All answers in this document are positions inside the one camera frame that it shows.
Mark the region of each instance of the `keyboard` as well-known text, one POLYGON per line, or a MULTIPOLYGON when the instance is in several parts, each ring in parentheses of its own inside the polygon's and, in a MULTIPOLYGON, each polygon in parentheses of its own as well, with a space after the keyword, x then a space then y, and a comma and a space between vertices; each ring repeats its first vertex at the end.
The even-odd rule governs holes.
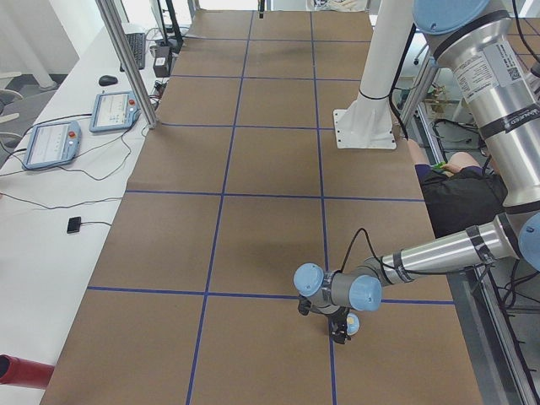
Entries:
POLYGON ((134 34, 126 34, 127 43, 132 48, 133 56, 139 70, 144 69, 146 62, 146 35, 143 32, 136 32, 134 34))

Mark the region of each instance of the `robotic arm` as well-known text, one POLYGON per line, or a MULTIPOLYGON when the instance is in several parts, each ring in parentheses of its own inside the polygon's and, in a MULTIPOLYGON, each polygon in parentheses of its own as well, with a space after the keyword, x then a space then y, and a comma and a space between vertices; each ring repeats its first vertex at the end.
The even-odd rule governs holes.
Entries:
POLYGON ((502 257, 523 258, 540 271, 540 105, 506 40, 510 15, 500 0, 416 0, 413 15, 437 63, 453 71, 499 166, 508 189, 505 213, 488 224, 372 257, 348 274, 301 266, 294 275, 299 312, 327 316, 337 343, 358 327, 349 310, 376 311, 387 285, 502 257))

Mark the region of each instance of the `device screen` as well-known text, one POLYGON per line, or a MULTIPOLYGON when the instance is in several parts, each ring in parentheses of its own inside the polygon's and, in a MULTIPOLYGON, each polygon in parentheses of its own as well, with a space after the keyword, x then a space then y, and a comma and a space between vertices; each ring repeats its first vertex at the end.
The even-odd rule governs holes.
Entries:
POLYGON ((35 165, 60 160, 68 137, 68 128, 69 124, 40 127, 35 133, 28 163, 35 165))
POLYGON ((126 122, 128 94, 108 94, 101 96, 97 111, 97 127, 110 127, 126 122))

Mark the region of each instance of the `black box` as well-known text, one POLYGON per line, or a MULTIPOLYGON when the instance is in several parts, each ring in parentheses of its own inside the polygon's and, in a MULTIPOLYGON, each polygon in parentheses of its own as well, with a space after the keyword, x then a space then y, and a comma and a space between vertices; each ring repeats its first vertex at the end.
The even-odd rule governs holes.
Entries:
POLYGON ((168 46, 159 46, 155 50, 154 73, 156 78, 168 78, 172 64, 172 52, 168 46))

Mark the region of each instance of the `person's hand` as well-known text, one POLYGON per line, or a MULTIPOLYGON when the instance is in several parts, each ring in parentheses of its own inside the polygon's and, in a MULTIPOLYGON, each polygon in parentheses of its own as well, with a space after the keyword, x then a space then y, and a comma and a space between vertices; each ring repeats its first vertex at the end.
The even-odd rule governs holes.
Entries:
POLYGON ((444 171, 449 171, 453 175, 455 175, 456 173, 459 173, 460 171, 462 171, 462 167, 460 167, 458 165, 454 165, 452 163, 447 163, 445 165, 442 165, 440 168, 442 170, 444 170, 444 171))

